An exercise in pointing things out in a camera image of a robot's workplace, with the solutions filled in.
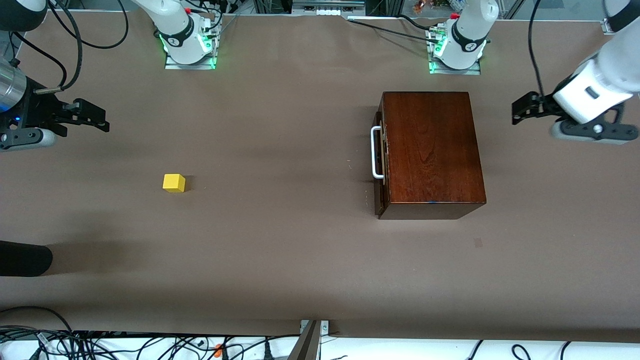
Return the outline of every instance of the silver metal cylinder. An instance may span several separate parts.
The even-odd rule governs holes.
[[[24,95],[27,77],[0,56],[0,113],[14,107]]]

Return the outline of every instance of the wooden box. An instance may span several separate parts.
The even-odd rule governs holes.
[[[380,219],[457,219],[486,204],[466,92],[385,92],[371,151]]]

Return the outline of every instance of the brown table surface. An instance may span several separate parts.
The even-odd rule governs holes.
[[[75,16],[87,41],[122,34],[122,14]],[[130,18],[120,47],[84,48],[59,94],[105,108],[111,132],[71,126],[54,147],[0,155],[3,240],[55,244],[58,260],[0,279],[2,306],[53,307],[77,329],[283,333],[322,318],[345,336],[640,341],[640,141],[511,125],[511,102],[536,89],[526,22],[496,23],[481,76],[443,76],[424,43],[340,17],[240,17],[216,70],[163,70],[150,19]],[[547,91],[608,39],[597,22],[534,35]],[[28,38],[72,73],[53,17]],[[58,82],[49,60],[19,57]],[[374,113],[384,91],[423,90],[470,93],[488,203],[457,221],[377,220]],[[174,172],[191,191],[162,190]]]

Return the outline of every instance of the white handle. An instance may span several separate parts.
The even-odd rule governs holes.
[[[371,174],[376,179],[384,179],[385,176],[376,172],[376,144],[373,133],[375,130],[382,130],[382,126],[374,126],[371,128]]]

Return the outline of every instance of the yellow cube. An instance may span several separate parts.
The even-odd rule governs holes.
[[[183,193],[186,180],[180,174],[165,174],[162,188],[170,193]]]

